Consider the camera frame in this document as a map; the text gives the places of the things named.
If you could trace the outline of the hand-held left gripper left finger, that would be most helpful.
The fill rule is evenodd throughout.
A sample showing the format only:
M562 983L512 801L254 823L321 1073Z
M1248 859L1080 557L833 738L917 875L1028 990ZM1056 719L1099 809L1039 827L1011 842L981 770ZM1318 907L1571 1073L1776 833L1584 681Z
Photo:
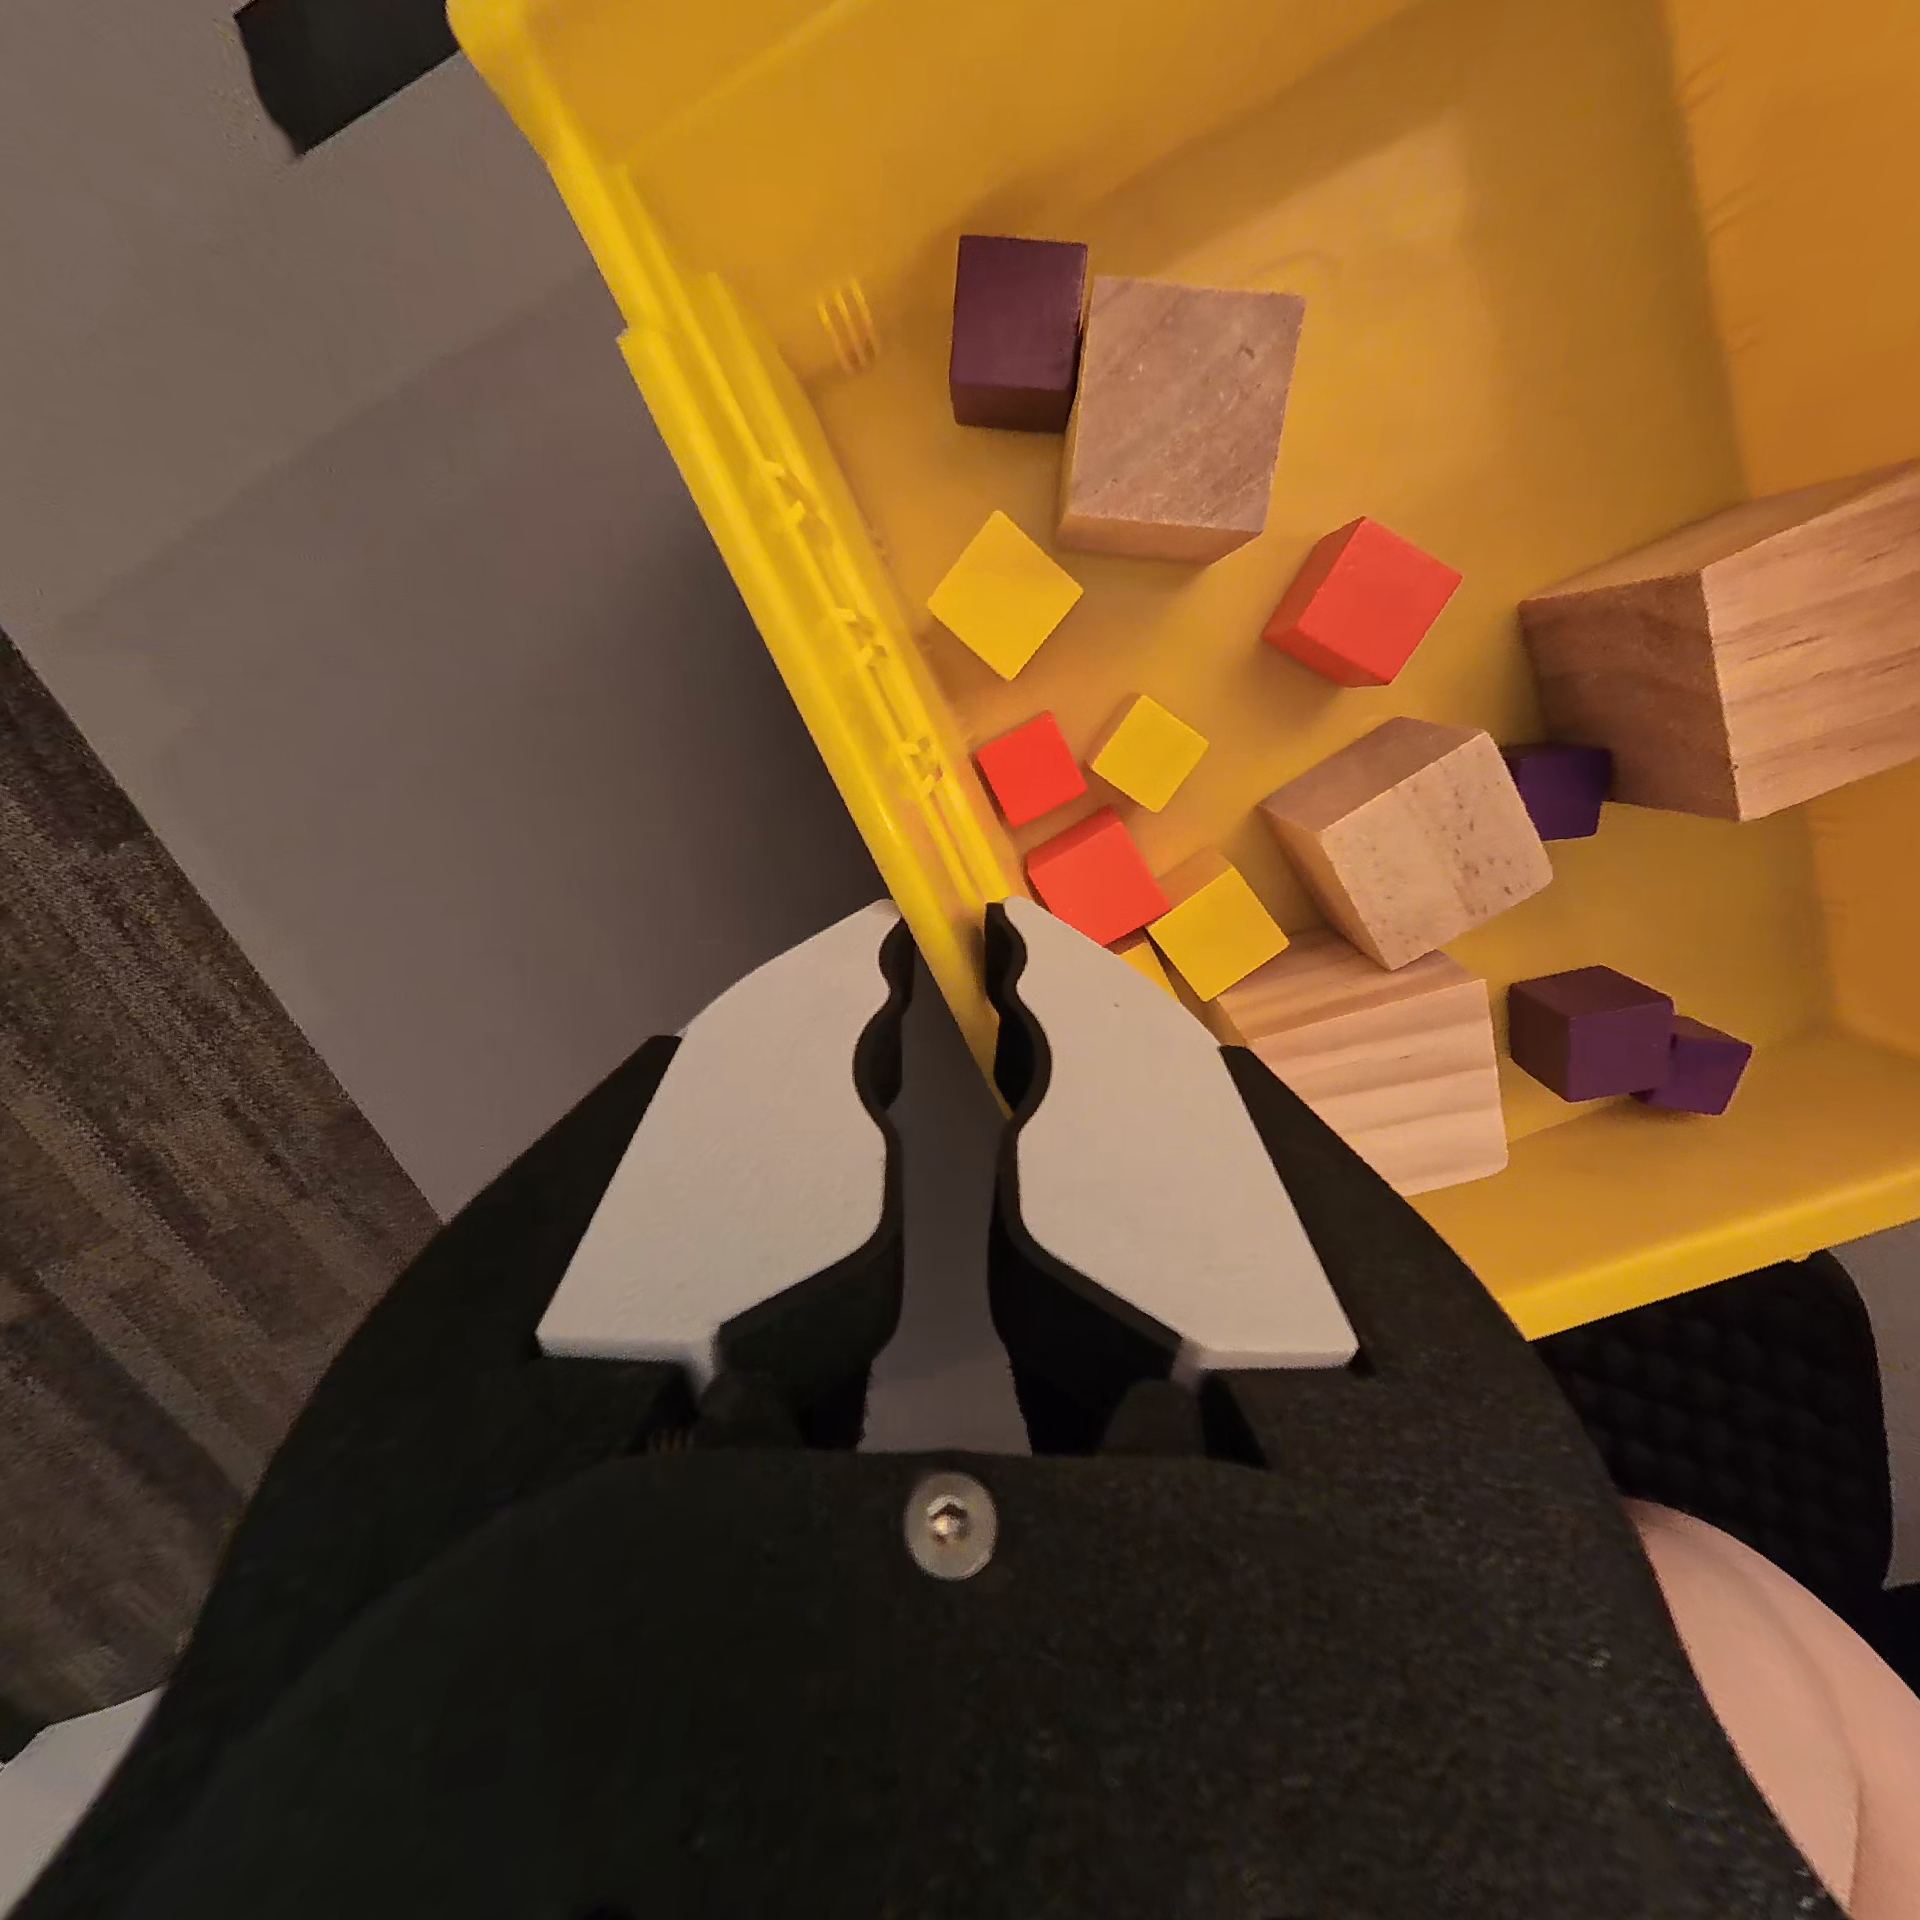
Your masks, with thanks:
M544 1307L540 1355L760 1385L799 1441L857 1451L899 1331L894 1104L916 977L877 901L717 995L673 1038Z

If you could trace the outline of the yellow plastic box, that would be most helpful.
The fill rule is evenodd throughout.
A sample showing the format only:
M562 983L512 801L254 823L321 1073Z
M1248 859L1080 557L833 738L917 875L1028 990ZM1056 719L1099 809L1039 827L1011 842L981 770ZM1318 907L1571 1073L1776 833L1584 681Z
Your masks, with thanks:
M1131 829L1218 849L1406 715L1544 734L1519 602L1686 522L1916 458L1916 5L449 5L981 1068L972 764L1146 695L1208 741ZM1257 541L1064 555L1016 682L927 597L1058 440L952 421L963 232L1301 296Z

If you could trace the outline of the pale pink rounded object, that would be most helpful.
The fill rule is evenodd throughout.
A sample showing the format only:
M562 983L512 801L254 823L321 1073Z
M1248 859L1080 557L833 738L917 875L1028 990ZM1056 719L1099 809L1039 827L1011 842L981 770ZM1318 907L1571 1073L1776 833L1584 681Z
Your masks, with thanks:
M1917 1700L1817 1597L1673 1508L1626 1501L1694 1679L1838 1906L1917 1914Z

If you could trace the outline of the pile of coloured wooden cubes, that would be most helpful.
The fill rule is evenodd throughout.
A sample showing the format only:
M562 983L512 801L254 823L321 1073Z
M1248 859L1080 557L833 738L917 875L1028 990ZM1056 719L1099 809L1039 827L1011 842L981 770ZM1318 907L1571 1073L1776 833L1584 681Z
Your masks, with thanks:
M958 243L948 397L959 427L1064 434L1054 544L1213 564L1264 534L1304 300L1093 276L1080 245ZM1339 690L1386 690L1461 586L1377 519L1307 551L1260 641ZM934 625L1005 682L1080 586L993 512L938 582ZM1748 501L1523 598L1547 737L1391 716L1284 781L1257 819L1323 930L1287 942L1219 852L1154 877L1124 810L1024 855L1039 907L1307 1101L1391 1188L1507 1165L1494 995L1446 949L1539 897L1551 844L1609 807L1751 825L1916 760L1916 462ZM1037 713L980 743L1007 829L1103 788L1171 805L1208 752L1140 695L1090 752ZM1726 1112L1753 1045L1608 966L1514 983L1505 1057L1568 1104Z

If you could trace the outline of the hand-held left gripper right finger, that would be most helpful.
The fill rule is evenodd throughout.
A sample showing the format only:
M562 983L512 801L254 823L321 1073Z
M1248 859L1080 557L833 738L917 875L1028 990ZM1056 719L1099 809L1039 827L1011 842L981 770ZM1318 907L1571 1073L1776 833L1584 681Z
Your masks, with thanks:
M1204 1429L1235 1374L1359 1356L1323 1260L1204 1025L1026 898L986 913L1005 1106L988 1308L1036 1456L1090 1456L1137 1388Z

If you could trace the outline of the black mat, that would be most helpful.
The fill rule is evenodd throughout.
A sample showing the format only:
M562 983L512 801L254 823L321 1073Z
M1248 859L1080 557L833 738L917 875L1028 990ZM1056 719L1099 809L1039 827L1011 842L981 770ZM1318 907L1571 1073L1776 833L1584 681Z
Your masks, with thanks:
M1532 1342L1614 1486L1711 1524L1843 1614L1879 1595L1893 1495L1860 1288L1820 1253Z

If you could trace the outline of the black angular object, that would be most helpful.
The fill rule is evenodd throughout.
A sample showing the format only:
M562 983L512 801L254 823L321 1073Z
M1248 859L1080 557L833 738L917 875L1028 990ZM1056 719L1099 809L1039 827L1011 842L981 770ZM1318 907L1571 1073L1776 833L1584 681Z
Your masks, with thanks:
M445 2L245 2L251 92L305 156L459 53Z

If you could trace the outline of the white stand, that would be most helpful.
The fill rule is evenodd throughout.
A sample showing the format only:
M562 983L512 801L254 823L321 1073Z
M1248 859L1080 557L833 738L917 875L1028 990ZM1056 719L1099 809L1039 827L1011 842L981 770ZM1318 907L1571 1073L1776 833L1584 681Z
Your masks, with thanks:
M58 1721L2 1767L2 1917L92 1811L165 1689Z

